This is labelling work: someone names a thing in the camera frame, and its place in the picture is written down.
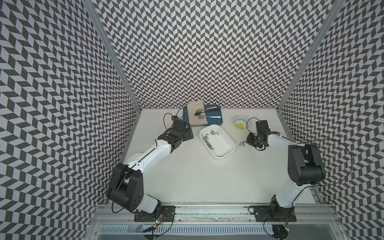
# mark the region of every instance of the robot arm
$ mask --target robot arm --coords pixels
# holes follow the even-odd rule
[[[107,198],[130,212],[137,209],[157,218],[161,201],[144,195],[143,174],[148,173],[161,159],[179,147],[181,142],[193,137],[187,122],[175,118],[172,127],[160,135],[150,149],[129,164],[118,163],[113,168]]]
[[[275,199],[279,207],[292,208],[294,201],[306,188],[325,178],[324,164],[315,144],[298,143],[278,134],[268,136],[269,146],[288,155],[288,175]]]

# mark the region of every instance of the spoon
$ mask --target spoon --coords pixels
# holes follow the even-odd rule
[[[209,110],[209,109],[214,109],[214,108],[217,108],[217,106],[210,107],[210,108],[205,108],[205,109],[199,108],[199,109],[196,110],[196,112],[202,112],[204,110]]]
[[[209,110],[211,110],[211,109],[216,110],[215,108],[217,108],[217,106],[210,107],[210,108],[206,108],[206,109],[199,108],[199,109],[196,110],[196,112],[195,112],[195,116],[200,115],[203,111],[206,112],[206,111],[209,111]]]
[[[204,115],[200,115],[200,116],[198,116],[197,118],[199,118],[199,119],[203,119],[203,118],[221,118],[221,116],[204,116]]]

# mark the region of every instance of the white round object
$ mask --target white round object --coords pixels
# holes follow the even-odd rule
[[[248,118],[244,116],[236,116],[233,119],[233,124],[238,128],[238,129],[246,129],[247,128],[247,122]]]

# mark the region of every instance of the chevron patterned wall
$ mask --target chevron patterned wall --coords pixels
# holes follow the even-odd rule
[[[277,106],[333,0],[94,0],[141,107]]]
[[[352,239],[384,239],[384,4],[347,1],[283,115],[296,138],[334,137],[354,161],[347,183],[322,187]],[[351,166],[343,146],[319,142],[330,184]]]
[[[80,239],[136,112],[79,0],[0,9],[0,239]]]

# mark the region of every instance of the metal bracket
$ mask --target metal bracket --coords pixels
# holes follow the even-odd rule
[[[173,222],[175,217],[176,206],[161,206],[160,212],[166,214],[166,222]],[[155,219],[144,211],[137,212],[135,214],[135,222],[154,222]]]
[[[266,206],[254,206],[253,207],[253,212],[255,214],[255,218],[257,222],[264,222],[270,220],[280,220],[280,221],[285,221],[284,219],[273,219],[270,214],[269,214],[269,205]],[[295,214],[292,214],[291,216],[288,217],[289,222],[296,222],[296,216]]]

